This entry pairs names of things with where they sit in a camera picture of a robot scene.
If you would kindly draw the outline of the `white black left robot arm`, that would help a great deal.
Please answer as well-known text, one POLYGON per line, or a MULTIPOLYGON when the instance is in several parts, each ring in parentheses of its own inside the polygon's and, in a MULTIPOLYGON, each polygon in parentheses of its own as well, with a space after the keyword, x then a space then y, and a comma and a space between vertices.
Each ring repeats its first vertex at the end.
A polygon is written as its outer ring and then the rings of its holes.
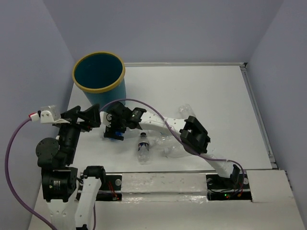
POLYGON ((82 191, 77 196, 78 169, 72 167, 81 132, 100 127, 100 106, 82 111, 76 106, 59 113, 54 105, 41 108, 42 124, 59 128, 55 138, 45 138, 36 146, 37 165, 41 168, 43 198, 55 230, 88 230, 98 190, 106 185, 103 166, 88 166, 82 173, 82 191))

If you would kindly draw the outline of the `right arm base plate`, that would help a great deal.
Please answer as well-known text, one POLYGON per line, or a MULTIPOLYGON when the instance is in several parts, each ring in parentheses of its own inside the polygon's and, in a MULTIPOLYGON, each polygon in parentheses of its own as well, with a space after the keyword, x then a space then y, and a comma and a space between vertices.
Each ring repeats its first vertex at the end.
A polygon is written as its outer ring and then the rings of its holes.
POLYGON ((252 200, 247 174, 239 175, 239 183, 233 184, 229 179, 217 174, 207 174, 207 198, 209 201, 252 200))

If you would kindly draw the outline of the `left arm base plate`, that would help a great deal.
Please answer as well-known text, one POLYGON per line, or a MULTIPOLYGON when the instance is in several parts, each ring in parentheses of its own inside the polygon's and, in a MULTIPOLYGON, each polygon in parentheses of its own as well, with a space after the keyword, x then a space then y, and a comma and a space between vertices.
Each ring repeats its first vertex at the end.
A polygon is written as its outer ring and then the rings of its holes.
POLYGON ((98 190, 96 201, 121 201, 122 200, 122 174, 107 173, 106 181, 98 190))

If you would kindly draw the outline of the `clear wide-mouth plastic jar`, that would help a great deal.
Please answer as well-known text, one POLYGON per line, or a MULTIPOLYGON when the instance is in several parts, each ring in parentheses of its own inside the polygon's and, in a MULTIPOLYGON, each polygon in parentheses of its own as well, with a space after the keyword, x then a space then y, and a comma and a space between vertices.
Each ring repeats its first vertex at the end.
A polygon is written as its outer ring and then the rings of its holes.
POLYGON ((188 103, 181 105, 178 108, 178 112, 179 112, 182 119, 186 119, 189 116, 195 117, 195 113, 194 113, 192 107, 190 106, 190 104, 188 104, 188 103))

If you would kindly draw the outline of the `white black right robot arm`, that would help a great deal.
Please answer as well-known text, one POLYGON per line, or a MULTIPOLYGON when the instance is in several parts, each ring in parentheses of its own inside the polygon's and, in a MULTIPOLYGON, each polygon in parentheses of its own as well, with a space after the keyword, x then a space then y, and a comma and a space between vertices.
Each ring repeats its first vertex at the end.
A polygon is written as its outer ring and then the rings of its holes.
POLYGON ((243 167, 236 161, 219 158, 208 154, 207 147, 211 142, 208 131, 194 116, 186 119, 164 117, 152 106, 136 99, 126 99, 146 106, 154 111, 150 113, 143 108, 129 109, 123 99, 111 101, 100 109, 102 123, 106 126, 104 137, 124 140, 117 133, 125 133, 126 129, 150 130, 171 134, 186 152, 203 158, 217 172, 224 187, 231 188, 239 183, 243 167))

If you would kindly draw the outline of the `clear bottle blue label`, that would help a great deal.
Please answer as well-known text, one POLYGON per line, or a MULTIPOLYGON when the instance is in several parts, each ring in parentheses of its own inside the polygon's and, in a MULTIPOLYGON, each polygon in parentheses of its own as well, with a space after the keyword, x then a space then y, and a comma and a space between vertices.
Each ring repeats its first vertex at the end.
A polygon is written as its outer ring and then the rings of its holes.
MULTIPOLYGON (((140 136, 140 130, 138 129, 127 129, 125 133, 121 133, 121 132, 116 132, 115 133, 116 137, 123 137, 123 139, 127 139, 127 138, 137 138, 140 136)), ((110 141, 118 141, 118 139, 116 138, 111 138, 111 137, 105 137, 105 130, 101 130, 100 131, 100 138, 102 140, 110 140, 110 141)))

